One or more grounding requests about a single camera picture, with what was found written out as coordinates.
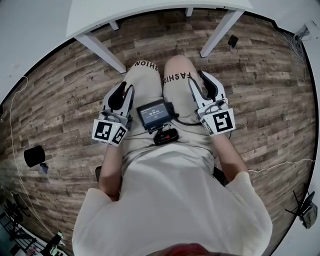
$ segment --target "black object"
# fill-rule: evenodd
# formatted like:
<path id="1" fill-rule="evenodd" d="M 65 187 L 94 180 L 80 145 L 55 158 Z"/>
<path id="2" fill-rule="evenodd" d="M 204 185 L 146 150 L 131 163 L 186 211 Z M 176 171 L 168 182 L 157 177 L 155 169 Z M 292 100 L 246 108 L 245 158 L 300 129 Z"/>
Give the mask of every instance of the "black object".
<path id="1" fill-rule="evenodd" d="M 40 166 L 42 168 L 42 171 L 45 173 L 45 174 L 48 174 L 48 169 L 49 167 L 47 166 L 47 164 L 45 162 L 41 162 L 40 163 Z"/>
<path id="2" fill-rule="evenodd" d="M 100 177 L 100 173 L 101 173 L 101 166 L 98 166 L 97 168 L 95 168 L 95 177 L 96 177 L 96 181 L 99 182 L 99 177 Z"/>
<path id="3" fill-rule="evenodd" d="M 220 182 L 220 184 L 224 187 L 229 183 L 226 179 L 224 172 L 216 166 L 214 166 L 213 168 L 213 177 L 215 177 L 217 181 Z"/>
<path id="4" fill-rule="evenodd" d="M 199 126 L 201 125 L 201 122 L 193 122 L 193 123 L 186 123 L 182 122 L 178 119 L 179 114 L 175 113 L 174 105 L 171 102 L 166 103 L 167 108 L 169 110 L 170 116 L 172 117 L 173 120 L 175 120 L 177 123 L 182 124 L 184 126 Z"/>
<path id="5" fill-rule="evenodd" d="M 8 199 L 6 199 L 4 208 L 5 213 L 13 219 L 12 229 L 8 231 L 8 233 L 10 234 L 10 241 L 13 241 L 17 234 L 16 227 L 24 220 L 24 217 L 19 211 L 18 206 Z"/>
<path id="6" fill-rule="evenodd" d="M 294 216 L 298 216 L 300 217 L 300 219 L 302 220 L 302 223 L 304 226 L 306 226 L 306 223 L 304 221 L 304 215 L 305 213 L 309 210 L 309 208 L 312 206 L 313 202 L 312 202 L 312 199 L 314 198 L 315 196 L 315 192 L 313 191 L 311 194 L 309 194 L 309 192 L 307 191 L 307 194 L 308 194 L 308 197 L 304 200 L 304 201 L 299 201 L 298 200 L 298 197 L 296 196 L 296 193 L 295 191 L 293 191 L 293 194 L 294 194 L 294 198 L 296 200 L 296 203 L 297 203 L 297 207 L 293 209 L 293 211 L 295 209 L 297 209 L 296 213 L 294 213 L 293 211 L 291 210 L 287 210 L 285 209 L 288 213 L 291 213 L 293 214 Z"/>
<path id="7" fill-rule="evenodd" d="M 56 246 L 60 243 L 61 236 L 56 234 L 45 246 L 45 248 L 40 251 L 40 253 L 44 256 L 51 256 L 51 250 L 56 248 Z"/>
<path id="8" fill-rule="evenodd" d="M 206 96 L 207 100 L 212 99 L 215 102 L 216 97 L 218 96 L 218 91 L 219 91 L 217 85 L 213 81 L 211 81 L 201 70 L 198 71 L 198 74 L 203 81 L 204 87 L 207 89 L 207 92 L 208 92 Z"/>
<path id="9" fill-rule="evenodd" d="M 19 195 L 18 193 L 16 193 L 16 194 L 13 195 L 13 198 L 14 198 L 14 201 L 15 201 L 17 207 L 18 207 L 19 210 L 22 211 L 27 217 L 30 217 L 30 214 L 28 214 L 28 213 L 25 212 L 25 210 L 28 210 L 28 207 L 26 207 L 26 206 L 24 206 L 24 205 L 22 205 L 22 204 L 20 203 L 19 197 L 20 197 L 20 195 Z"/>
<path id="10" fill-rule="evenodd" d="M 8 232 L 8 234 L 12 234 L 13 226 L 15 226 L 14 236 L 10 236 L 10 238 L 12 241 L 16 242 L 16 244 L 25 254 L 33 251 L 30 255 L 36 255 L 43 248 L 45 248 L 45 246 L 38 242 L 36 238 L 26 233 L 21 227 L 15 225 L 6 212 L 0 214 L 0 224 L 3 226 L 3 229 Z"/>
<path id="11" fill-rule="evenodd" d="M 228 45 L 230 45 L 231 48 L 235 48 L 236 44 L 238 42 L 238 37 L 236 37 L 235 35 L 232 35 L 228 41 Z"/>
<path id="12" fill-rule="evenodd" d="M 169 129 L 163 131 L 160 129 L 154 136 L 153 141 L 157 146 L 164 145 L 170 142 L 175 142 L 179 139 L 179 135 L 176 129 Z"/>
<path id="13" fill-rule="evenodd" d="M 19 250 L 20 250 L 20 246 L 17 245 L 17 244 L 15 244 L 15 245 L 11 248 L 10 254 L 13 255 L 13 256 L 15 256 L 15 255 L 18 253 Z"/>
<path id="14" fill-rule="evenodd" d="M 27 166 L 34 167 L 46 160 L 45 151 L 41 146 L 27 149 L 24 151 L 24 160 Z"/>
<path id="15" fill-rule="evenodd" d="M 125 98 L 127 97 L 129 89 L 130 87 L 133 87 L 133 85 L 131 84 L 126 90 L 126 86 L 127 86 L 127 82 L 123 81 L 109 98 L 108 105 L 111 108 L 111 112 L 113 112 L 114 110 L 119 110 L 123 107 L 123 104 L 125 102 Z M 133 100 L 131 100 L 129 103 L 129 107 L 128 107 L 129 110 L 132 108 L 132 105 L 133 105 Z"/>
<path id="16" fill-rule="evenodd" d="M 164 123 L 172 120 L 167 103 L 163 99 L 140 106 L 136 110 L 144 129 L 149 130 L 149 133 L 161 128 Z"/>

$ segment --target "small screen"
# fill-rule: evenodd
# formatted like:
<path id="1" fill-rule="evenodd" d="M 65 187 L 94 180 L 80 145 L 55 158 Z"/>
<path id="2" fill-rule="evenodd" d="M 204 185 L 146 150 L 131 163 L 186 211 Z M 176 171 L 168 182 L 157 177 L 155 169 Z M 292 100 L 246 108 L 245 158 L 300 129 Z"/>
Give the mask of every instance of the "small screen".
<path id="1" fill-rule="evenodd" d="M 140 111 L 143 122 L 148 125 L 151 122 L 158 121 L 162 118 L 169 116 L 164 103 L 149 107 Z"/>

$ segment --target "leg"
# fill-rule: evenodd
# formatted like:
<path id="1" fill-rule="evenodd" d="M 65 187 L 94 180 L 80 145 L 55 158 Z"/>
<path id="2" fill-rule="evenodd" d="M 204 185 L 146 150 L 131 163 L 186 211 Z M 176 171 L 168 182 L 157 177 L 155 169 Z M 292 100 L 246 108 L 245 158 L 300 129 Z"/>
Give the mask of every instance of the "leg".
<path id="1" fill-rule="evenodd" d="M 200 51 L 201 57 L 207 57 L 212 49 L 217 45 L 221 38 L 229 31 L 233 24 L 244 13 L 244 10 L 228 10 L 204 47 Z"/>
<path id="2" fill-rule="evenodd" d="M 294 198 L 295 198 L 295 200 L 296 200 L 296 203 L 298 204 L 298 207 L 300 207 L 300 206 L 303 204 L 303 202 L 302 202 L 301 205 L 300 205 L 300 202 L 299 202 L 299 200 L 298 200 L 298 197 L 297 197 L 295 191 L 293 191 L 293 194 L 294 194 Z"/>
<path id="3" fill-rule="evenodd" d="M 163 96 L 167 102 L 172 102 L 180 121 L 198 123 L 199 119 L 195 113 L 197 104 L 189 88 L 189 77 L 202 86 L 196 68 L 188 58 L 177 55 L 169 59 L 164 67 Z M 178 130 L 179 142 L 212 152 L 210 136 L 202 125 L 186 126 L 174 120 L 172 124 Z"/>
<path id="4" fill-rule="evenodd" d="M 124 155 L 154 145 L 155 134 L 149 134 L 142 125 L 137 108 L 163 99 L 159 68 L 150 61 L 137 61 L 126 74 L 123 81 L 134 86 L 134 99 L 131 110 L 133 123 L 131 131 L 123 140 Z"/>
<path id="5" fill-rule="evenodd" d="M 297 216 L 297 214 L 295 214 L 294 212 L 292 212 L 292 211 L 290 211 L 290 210 L 285 209 L 285 211 L 288 212 L 288 213 L 293 214 L 294 216 Z"/>
<path id="6" fill-rule="evenodd" d="M 191 17 L 193 10 L 194 10 L 193 7 L 186 8 L 185 9 L 185 16 L 186 17 Z"/>
<path id="7" fill-rule="evenodd" d="M 94 35 L 90 32 L 86 34 L 77 35 L 75 37 L 81 44 L 88 47 L 106 63 L 114 67 L 120 73 L 127 72 L 126 67 L 113 55 L 111 51 L 108 50 Z"/>
<path id="8" fill-rule="evenodd" d="M 111 26 L 111 28 L 113 30 L 118 30 L 119 29 L 118 23 L 115 20 L 114 21 L 110 21 L 109 24 L 110 24 L 110 26 Z"/>

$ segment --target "power adapter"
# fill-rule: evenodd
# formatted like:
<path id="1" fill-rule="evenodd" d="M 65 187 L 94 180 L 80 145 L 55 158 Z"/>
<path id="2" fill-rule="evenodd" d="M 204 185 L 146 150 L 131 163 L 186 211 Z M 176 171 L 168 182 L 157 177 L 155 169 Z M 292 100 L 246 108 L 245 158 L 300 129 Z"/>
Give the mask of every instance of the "power adapter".
<path id="1" fill-rule="evenodd" d="M 238 42 L 238 37 L 236 37 L 235 35 L 232 35 L 228 41 L 228 45 L 234 49 L 236 47 L 236 44 Z"/>

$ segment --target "wooden floor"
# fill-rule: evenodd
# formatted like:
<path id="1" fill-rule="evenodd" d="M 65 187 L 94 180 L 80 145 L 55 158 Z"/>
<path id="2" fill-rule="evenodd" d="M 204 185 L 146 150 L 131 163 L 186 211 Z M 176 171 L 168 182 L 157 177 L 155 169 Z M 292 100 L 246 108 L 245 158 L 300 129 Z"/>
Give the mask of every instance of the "wooden floor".
<path id="1" fill-rule="evenodd" d="M 183 54 L 198 70 L 214 74 L 235 112 L 237 129 L 231 141 L 249 169 L 312 158 L 316 121 L 308 70 L 303 81 L 304 64 L 277 39 L 271 23 L 246 15 L 208 57 L 201 58 L 199 51 L 223 14 L 194 10 L 192 17 L 186 18 L 182 10 L 170 10 L 124 20 L 118 31 L 107 26 L 94 34 L 127 68 L 145 59 L 163 72 L 170 57 Z M 231 53 L 227 45 L 232 34 L 239 38 L 238 53 Z M 104 95 L 124 74 L 73 42 L 28 78 L 28 87 L 13 101 L 15 156 L 38 215 L 52 232 L 63 233 L 65 249 L 72 254 L 74 223 L 87 189 L 97 186 L 95 168 L 102 164 L 106 147 L 91 140 L 93 120 Z M 19 192 L 27 200 L 11 146 L 9 109 L 13 96 L 4 104 L 0 123 L 0 182 L 5 190 Z M 36 145 L 45 149 L 48 175 L 39 166 L 26 166 L 24 150 Z M 251 173 L 253 186 L 273 222 L 264 255 L 270 254 L 291 223 L 293 216 L 285 208 L 295 208 L 292 191 L 304 192 L 311 165 L 302 161 Z M 45 240 L 52 238 L 34 217 L 25 221 L 25 226 Z"/>

